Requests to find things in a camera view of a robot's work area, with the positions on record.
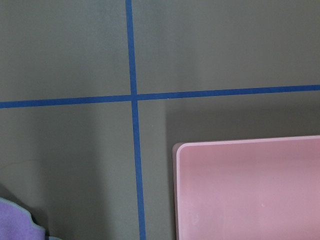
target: gray surface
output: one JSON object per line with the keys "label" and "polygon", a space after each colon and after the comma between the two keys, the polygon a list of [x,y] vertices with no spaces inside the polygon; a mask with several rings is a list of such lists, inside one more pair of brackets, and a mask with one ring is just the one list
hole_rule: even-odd
{"label": "gray surface", "polygon": [[124,1],[0,2],[0,101],[130,92]]}
{"label": "gray surface", "polygon": [[174,240],[176,143],[320,134],[320,92],[139,103],[146,234]]}
{"label": "gray surface", "polygon": [[63,240],[138,239],[131,105],[1,109],[0,196]]}
{"label": "gray surface", "polygon": [[320,1],[135,0],[139,93],[319,84]]}

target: purple cloth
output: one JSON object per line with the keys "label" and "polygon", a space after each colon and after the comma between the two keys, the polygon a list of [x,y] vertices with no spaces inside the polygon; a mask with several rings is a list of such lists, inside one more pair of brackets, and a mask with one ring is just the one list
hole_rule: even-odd
{"label": "purple cloth", "polygon": [[32,221],[27,210],[0,197],[0,240],[45,239],[45,229]]}

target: blue tape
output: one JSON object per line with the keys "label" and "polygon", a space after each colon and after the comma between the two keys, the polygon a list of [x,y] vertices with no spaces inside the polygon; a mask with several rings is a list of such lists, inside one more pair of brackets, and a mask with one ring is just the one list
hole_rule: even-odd
{"label": "blue tape", "polygon": [[204,90],[204,91],[181,91],[165,93],[147,93],[138,94],[137,100],[160,100],[160,99],[184,99],[248,94],[274,94],[274,93],[291,93],[320,91],[320,85],[301,85],[301,86],[274,86],[274,87],[257,87],[257,88],[240,88],[240,89],[223,89],[223,90]]}
{"label": "blue tape", "polygon": [[132,96],[131,109],[132,109],[133,146],[134,146],[136,197],[137,197],[137,205],[138,205],[139,235],[140,235],[140,240],[146,240],[145,204],[144,204],[144,189],[143,189],[143,180],[142,180],[142,164],[141,164],[141,149],[140,149],[139,109],[138,109],[138,101],[136,99],[137,77],[136,77],[134,24],[133,24],[131,0],[125,1],[125,12],[126,12],[126,29],[127,29],[127,38],[128,38],[130,90],[131,90],[131,96]]}
{"label": "blue tape", "polygon": [[131,95],[115,95],[115,96],[90,96],[90,97],[74,97],[74,98],[23,100],[23,101],[3,101],[3,102],[0,102],[0,109],[128,102],[131,100],[132,100]]}

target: pink tray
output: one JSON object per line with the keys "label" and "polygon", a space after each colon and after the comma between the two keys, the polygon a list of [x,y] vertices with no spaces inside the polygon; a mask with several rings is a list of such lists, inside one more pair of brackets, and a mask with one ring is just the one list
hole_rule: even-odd
{"label": "pink tray", "polygon": [[179,143],[178,240],[320,240],[320,136]]}

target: vertical blue line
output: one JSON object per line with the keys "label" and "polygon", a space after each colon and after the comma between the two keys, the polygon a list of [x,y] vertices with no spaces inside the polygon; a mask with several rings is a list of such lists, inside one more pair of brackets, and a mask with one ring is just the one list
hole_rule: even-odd
{"label": "vertical blue line", "polygon": [[133,147],[134,147],[134,164],[135,164],[135,182],[136,196],[138,205],[138,221],[140,240],[146,240],[146,222],[145,222],[145,204],[144,190],[142,180],[142,164],[140,149],[140,130],[139,130],[139,109],[137,100],[137,77],[136,77],[136,59],[135,59],[135,41],[134,41],[134,24],[132,16],[132,1],[125,1],[126,12],[126,30],[128,38],[128,55],[129,55],[129,73],[130,73],[130,90],[131,90],[131,109],[132,109],[132,128],[133,128]]}

